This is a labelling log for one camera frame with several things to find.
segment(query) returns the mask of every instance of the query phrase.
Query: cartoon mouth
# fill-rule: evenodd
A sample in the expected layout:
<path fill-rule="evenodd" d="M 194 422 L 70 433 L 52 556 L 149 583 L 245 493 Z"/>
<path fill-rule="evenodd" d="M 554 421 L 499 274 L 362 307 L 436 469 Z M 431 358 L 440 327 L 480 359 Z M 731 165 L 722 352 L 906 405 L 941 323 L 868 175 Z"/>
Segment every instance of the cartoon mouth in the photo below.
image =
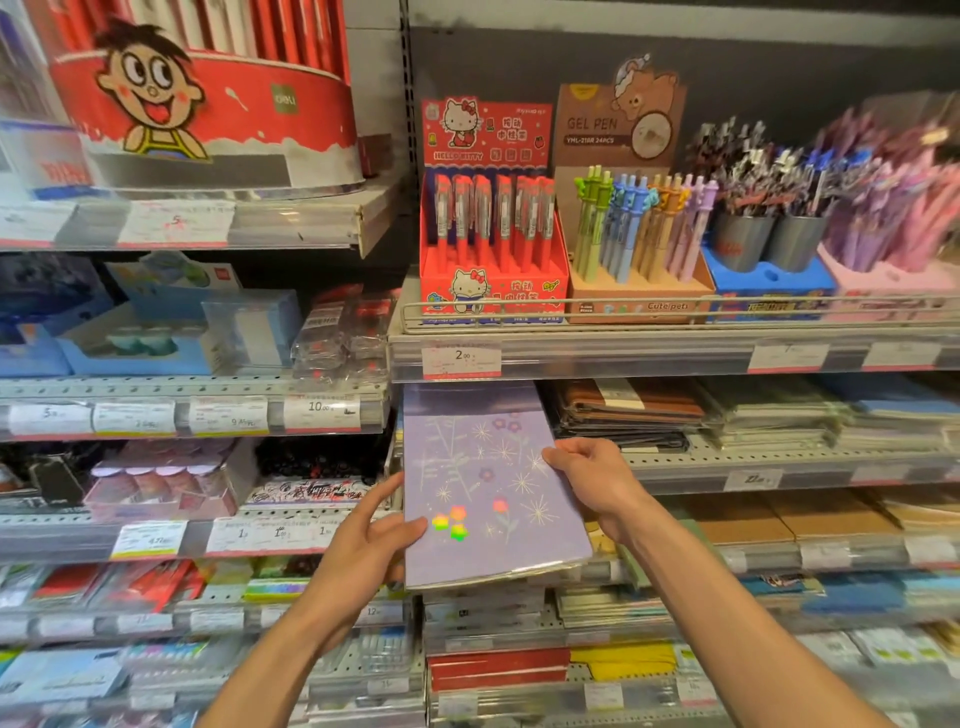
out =
<path fill-rule="evenodd" d="M 147 113 L 153 121 L 157 124 L 166 124 L 170 121 L 170 106 L 173 102 L 173 99 L 164 102 L 163 104 L 152 104 L 149 101 L 140 100 L 140 103 L 143 104 L 143 110 Z"/>

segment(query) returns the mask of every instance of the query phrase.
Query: pen holder cup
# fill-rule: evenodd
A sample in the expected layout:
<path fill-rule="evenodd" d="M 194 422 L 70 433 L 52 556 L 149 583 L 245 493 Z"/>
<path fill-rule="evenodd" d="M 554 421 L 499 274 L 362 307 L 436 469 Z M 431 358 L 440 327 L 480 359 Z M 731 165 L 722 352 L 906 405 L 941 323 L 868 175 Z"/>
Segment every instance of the pen holder cup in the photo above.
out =
<path fill-rule="evenodd" d="M 763 259 L 782 271 L 805 271 L 817 254 L 817 246 L 826 229 L 826 217 L 781 217 L 763 252 Z"/>
<path fill-rule="evenodd" d="M 713 253 L 737 273 L 754 270 L 774 227 L 772 217 L 720 215 L 713 236 Z"/>

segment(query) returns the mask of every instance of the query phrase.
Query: purple notebook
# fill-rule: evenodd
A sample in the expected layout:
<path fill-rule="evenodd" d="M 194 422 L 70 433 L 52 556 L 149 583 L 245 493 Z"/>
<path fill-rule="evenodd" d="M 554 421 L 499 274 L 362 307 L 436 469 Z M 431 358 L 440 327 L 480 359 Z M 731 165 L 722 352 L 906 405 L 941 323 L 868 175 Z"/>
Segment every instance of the purple notebook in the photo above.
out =
<path fill-rule="evenodd" d="M 440 587 L 558 569 L 593 549 L 532 382 L 412 384 L 403 391 L 406 586 Z"/>

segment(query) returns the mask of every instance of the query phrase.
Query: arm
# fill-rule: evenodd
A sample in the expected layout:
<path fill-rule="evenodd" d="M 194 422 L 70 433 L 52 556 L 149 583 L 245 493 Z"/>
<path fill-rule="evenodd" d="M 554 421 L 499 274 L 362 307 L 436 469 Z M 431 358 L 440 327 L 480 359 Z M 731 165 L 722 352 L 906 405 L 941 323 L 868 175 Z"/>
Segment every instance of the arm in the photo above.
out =
<path fill-rule="evenodd" d="M 357 503 L 303 595 L 233 672 L 199 728 L 286 728 L 314 663 L 343 641 L 384 581 L 402 578 L 398 554 L 426 530 L 426 519 L 405 523 L 400 514 L 371 522 L 402 482 L 394 475 Z"/>
<path fill-rule="evenodd" d="M 573 438 L 543 451 L 600 526 L 628 548 L 738 725 L 889 728 L 793 639 L 695 536 L 636 482 L 609 440 Z"/>

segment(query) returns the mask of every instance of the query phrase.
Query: circular picture on display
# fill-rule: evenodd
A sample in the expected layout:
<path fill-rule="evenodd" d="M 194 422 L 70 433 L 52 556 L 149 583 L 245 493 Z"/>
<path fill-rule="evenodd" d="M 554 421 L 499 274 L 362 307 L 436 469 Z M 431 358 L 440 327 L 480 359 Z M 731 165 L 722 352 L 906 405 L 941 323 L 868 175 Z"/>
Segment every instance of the circular picture on display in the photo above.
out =
<path fill-rule="evenodd" d="M 655 159 L 666 151 L 673 135 L 670 119 L 661 111 L 651 111 L 634 126 L 634 154 L 641 159 Z"/>

